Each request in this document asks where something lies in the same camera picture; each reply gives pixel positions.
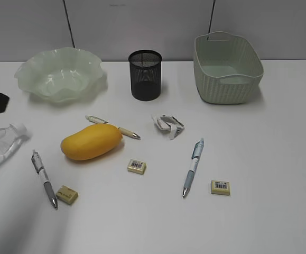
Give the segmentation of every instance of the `pen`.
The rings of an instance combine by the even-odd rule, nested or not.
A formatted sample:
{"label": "pen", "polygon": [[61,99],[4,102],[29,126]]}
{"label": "pen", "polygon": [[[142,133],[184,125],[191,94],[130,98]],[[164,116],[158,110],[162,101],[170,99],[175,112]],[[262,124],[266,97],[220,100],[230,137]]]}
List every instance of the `pen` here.
{"label": "pen", "polygon": [[33,162],[35,171],[38,173],[38,175],[40,176],[40,178],[43,182],[43,187],[46,190],[49,201],[51,202],[52,206],[55,209],[58,209],[57,197],[55,196],[52,185],[49,182],[49,178],[48,178],[46,170],[45,170],[45,168],[42,164],[42,160],[40,158],[40,155],[35,150],[33,150],[32,162]]}
{"label": "pen", "polygon": [[[101,118],[98,118],[96,116],[88,116],[88,115],[86,115],[86,119],[89,122],[92,122],[92,123],[108,123],[107,121],[102,120]],[[137,135],[136,133],[134,133],[132,131],[126,130],[125,128],[122,128],[122,127],[119,127],[118,129],[121,131],[121,133],[123,135],[126,135],[126,136],[128,136],[130,138],[133,138],[133,139],[141,139],[141,137],[139,135]]]}
{"label": "pen", "polygon": [[194,147],[193,154],[191,156],[191,165],[187,174],[186,181],[184,182],[182,197],[185,198],[188,195],[189,189],[194,179],[196,173],[197,165],[201,157],[203,147],[205,146],[205,140],[202,138],[199,142],[196,143]]}

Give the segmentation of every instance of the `wavy glass bowl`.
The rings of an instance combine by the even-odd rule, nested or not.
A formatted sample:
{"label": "wavy glass bowl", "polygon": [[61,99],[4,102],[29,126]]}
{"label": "wavy glass bowl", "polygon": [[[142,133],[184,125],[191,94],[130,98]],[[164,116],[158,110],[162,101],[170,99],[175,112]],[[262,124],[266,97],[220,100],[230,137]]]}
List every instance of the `wavy glass bowl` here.
{"label": "wavy glass bowl", "polygon": [[21,90],[51,102],[79,99],[103,76],[101,59],[91,52],[62,48],[38,53],[14,77]]}

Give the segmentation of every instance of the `eraser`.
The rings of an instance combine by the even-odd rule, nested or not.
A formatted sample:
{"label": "eraser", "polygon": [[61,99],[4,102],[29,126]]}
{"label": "eraser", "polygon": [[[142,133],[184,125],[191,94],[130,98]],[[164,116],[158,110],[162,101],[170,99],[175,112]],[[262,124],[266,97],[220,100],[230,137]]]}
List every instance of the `eraser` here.
{"label": "eraser", "polygon": [[128,171],[138,173],[143,175],[146,170],[146,163],[138,161],[138,160],[130,160],[128,166]]}
{"label": "eraser", "polygon": [[219,195],[230,195],[229,182],[211,181],[211,193]]}
{"label": "eraser", "polygon": [[62,200],[65,203],[71,205],[77,199],[78,193],[75,190],[62,185],[56,193],[56,196],[59,200]]}

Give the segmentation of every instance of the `woven basket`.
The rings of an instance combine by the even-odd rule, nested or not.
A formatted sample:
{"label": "woven basket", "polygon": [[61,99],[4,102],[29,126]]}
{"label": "woven basket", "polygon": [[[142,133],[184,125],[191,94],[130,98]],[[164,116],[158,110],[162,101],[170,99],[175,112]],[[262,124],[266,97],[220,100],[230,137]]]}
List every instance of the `woven basket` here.
{"label": "woven basket", "polygon": [[239,104],[258,87],[263,67],[247,40],[213,32],[195,39],[194,75],[205,102]]}

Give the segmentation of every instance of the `yellow mango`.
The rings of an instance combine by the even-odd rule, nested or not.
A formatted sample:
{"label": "yellow mango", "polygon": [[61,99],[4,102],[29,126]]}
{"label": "yellow mango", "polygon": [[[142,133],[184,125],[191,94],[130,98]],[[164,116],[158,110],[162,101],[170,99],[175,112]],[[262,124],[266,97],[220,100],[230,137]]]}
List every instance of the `yellow mango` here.
{"label": "yellow mango", "polygon": [[73,160],[88,160],[116,147],[121,131],[111,124],[93,124],[61,142],[61,151]]}

